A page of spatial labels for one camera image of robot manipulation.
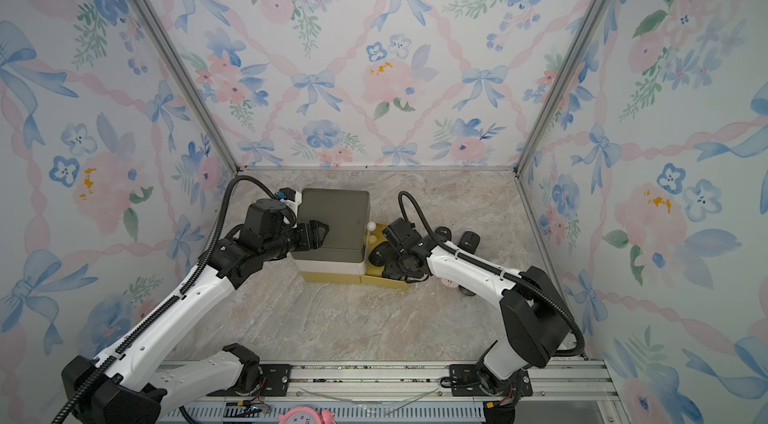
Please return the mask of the yellow bottom drawer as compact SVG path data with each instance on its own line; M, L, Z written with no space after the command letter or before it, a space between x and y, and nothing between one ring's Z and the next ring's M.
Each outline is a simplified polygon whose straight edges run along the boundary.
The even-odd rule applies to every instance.
M386 227L386 225L382 223L370 222L369 226L375 226L375 229L371 231L367 237L365 272L360 276L360 283L363 285L407 290L408 285L402 279L397 280L389 276L384 265L377 266L370 262L370 257L374 248L386 241L383 235L383 229Z

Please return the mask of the three-drawer storage cabinet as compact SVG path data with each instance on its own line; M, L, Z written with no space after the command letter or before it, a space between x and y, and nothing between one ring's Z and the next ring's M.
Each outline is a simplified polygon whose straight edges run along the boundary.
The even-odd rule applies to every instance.
M329 226L320 248L291 254L301 277L307 282L359 284L366 270L370 193L305 188L298 219Z

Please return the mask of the pink computer mouse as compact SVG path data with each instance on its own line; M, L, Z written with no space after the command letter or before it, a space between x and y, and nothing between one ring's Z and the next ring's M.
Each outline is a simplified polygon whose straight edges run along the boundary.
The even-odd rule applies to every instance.
M459 285L453 281L450 281L448 279L441 278L440 282L449 289L457 289Z

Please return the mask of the black Lecoo mouse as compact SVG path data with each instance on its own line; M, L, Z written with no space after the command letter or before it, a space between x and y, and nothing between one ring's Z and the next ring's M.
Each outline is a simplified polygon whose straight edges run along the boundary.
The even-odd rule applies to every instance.
M480 236L473 231L465 231L459 241L458 247L469 254L475 254L481 242Z

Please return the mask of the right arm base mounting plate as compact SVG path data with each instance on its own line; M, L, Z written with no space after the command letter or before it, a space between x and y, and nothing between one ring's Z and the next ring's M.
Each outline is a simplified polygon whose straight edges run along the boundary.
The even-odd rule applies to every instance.
M522 398L533 395L526 369L514 372L509 378L499 379L475 364L451 364L448 375L442 377L439 384L449 389L454 397Z

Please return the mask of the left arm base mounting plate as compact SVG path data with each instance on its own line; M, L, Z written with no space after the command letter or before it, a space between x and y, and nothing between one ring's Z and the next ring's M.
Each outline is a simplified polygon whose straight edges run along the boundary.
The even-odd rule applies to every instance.
M240 379L234 386L209 393L211 397L286 397L290 383L290 364L260 364L249 371L255 378L247 383Z

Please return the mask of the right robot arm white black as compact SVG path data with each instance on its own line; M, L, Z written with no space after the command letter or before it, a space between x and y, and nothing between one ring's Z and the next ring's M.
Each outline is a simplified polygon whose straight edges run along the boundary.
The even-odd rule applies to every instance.
M411 284L436 277L495 306L504 337L483 352L473 370L452 372L449 386L455 394L519 397L529 368L581 355L585 339L545 271L493 264L474 254L478 244L479 236L469 231L455 244L444 226L422 234L399 218L382 230L368 261L385 279Z

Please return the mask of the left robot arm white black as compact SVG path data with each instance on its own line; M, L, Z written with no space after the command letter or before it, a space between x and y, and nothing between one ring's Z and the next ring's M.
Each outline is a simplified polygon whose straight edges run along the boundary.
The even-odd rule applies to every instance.
M54 422L72 416L82 423L155 423L210 393L259 393L265 382L260 358L241 344L172 371L159 367L195 324L265 263L318 249L328 232L321 221L297 221L283 201L252 204L244 224L220 235L188 278L125 336L65 366L67 401Z

